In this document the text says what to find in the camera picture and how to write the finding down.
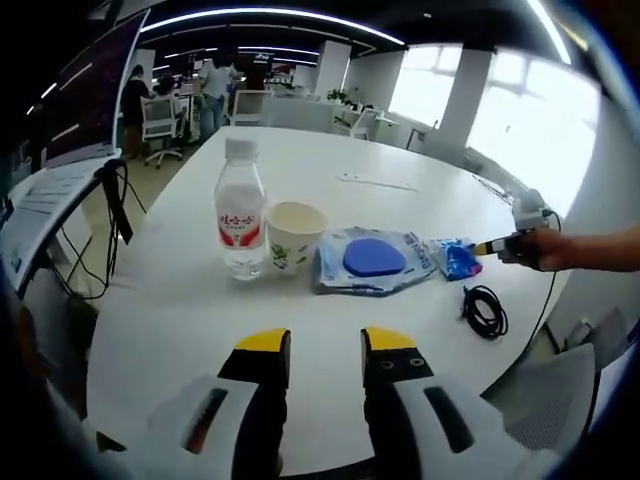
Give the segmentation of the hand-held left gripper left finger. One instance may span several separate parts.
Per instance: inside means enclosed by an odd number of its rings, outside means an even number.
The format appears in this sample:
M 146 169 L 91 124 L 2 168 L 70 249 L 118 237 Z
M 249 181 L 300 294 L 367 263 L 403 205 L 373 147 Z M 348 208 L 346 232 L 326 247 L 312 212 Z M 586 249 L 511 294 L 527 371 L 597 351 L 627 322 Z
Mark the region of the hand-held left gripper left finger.
M 291 333 L 240 340 L 215 375 L 164 401 L 142 436 L 100 456 L 105 479 L 277 479 L 287 419 Z

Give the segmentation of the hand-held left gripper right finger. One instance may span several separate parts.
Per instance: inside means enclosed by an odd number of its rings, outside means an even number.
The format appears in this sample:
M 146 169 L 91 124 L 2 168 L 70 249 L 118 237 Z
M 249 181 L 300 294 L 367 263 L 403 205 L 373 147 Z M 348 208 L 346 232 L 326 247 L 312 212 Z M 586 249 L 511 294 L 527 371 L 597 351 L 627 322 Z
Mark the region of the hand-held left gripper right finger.
M 543 479 L 556 464 L 507 432 L 501 412 L 435 374 L 410 337 L 365 327 L 364 416 L 381 479 Z

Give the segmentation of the person's right hand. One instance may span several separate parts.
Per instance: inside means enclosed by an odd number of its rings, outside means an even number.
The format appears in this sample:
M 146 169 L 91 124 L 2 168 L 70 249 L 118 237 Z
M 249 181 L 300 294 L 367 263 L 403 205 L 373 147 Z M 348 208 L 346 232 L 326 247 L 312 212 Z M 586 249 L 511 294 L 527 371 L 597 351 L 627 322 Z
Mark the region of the person's right hand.
M 559 231 L 540 228 L 522 235 L 516 261 L 543 272 L 557 272 L 574 267 L 574 240 Z

